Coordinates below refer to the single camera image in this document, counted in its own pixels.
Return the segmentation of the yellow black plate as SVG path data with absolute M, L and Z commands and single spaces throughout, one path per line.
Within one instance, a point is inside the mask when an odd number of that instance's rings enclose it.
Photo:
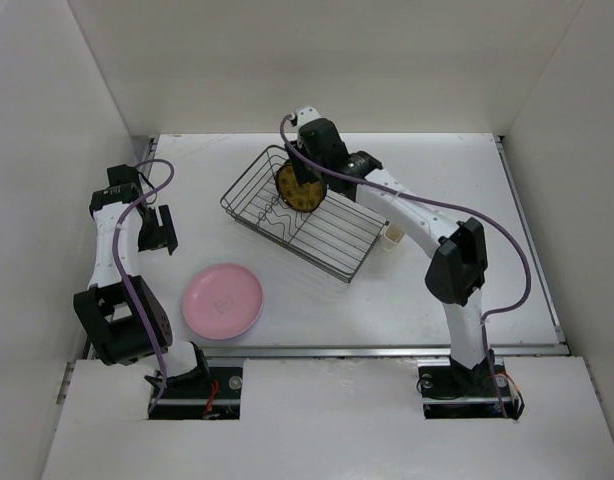
M 274 180 L 281 200 L 299 213 L 314 212 L 327 195 L 327 186 L 322 180 L 300 184 L 290 161 L 277 170 Z

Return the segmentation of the pink plate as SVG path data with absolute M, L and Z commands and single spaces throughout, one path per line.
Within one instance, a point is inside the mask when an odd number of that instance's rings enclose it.
M 209 340 L 228 340 L 249 330 L 264 307 L 259 278 L 234 263 L 207 267 L 188 284 L 182 300 L 187 326 Z

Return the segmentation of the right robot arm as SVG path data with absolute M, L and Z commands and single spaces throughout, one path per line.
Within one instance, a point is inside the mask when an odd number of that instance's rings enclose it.
M 289 159 L 276 175 L 290 208 L 311 213 L 335 192 L 381 215 L 427 255 L 424 282 L 441 302 L 450 333 L 450 381 L 457 391 L 474 393 L 486 382 L 489 353 L 480 327 L 488 266 L 483 225 L 454 220 L 441 205 L 414 196 L 374 156 L 349 152 L 334 123 L 317 113 L 289 114 L 280 125 L 298 130 L 295 140 L 283 141 Z

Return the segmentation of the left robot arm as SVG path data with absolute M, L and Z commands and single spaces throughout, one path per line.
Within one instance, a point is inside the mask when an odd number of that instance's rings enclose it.
M 110 167 L 107 178 L 89 205 L 96 256 L 87 288 L 73 297 L 75 313 L 104 364 L 152 360 L 156 373 L 148 381 L 156 390 L 200 396 L 211 382 L 206 357 L 192 342 L 175 342 L 164 307 L 140 274 L 140 253 L 172 254 L 178 246 L 170 209 L 150 205 L 159 189 L 138 166 Z

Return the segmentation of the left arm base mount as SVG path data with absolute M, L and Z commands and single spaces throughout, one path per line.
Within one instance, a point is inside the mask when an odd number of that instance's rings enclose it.
M 169 377 L 159 394 L 161 375 L 147 375 L 153 387 L 148 405 L 149 420 L 239 420 L 244 383 L 242 361 L 196 358 L 196 366 Z

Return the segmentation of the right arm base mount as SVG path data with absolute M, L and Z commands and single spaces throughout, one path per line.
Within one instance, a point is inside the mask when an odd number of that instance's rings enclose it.
M 467 370 L 452 359 L 418 364 L 416 387 L 427 420 L 511 419 L 525 410 L 523 395 L 502 360 L 495 359 L 494 374 L 486 360 Z

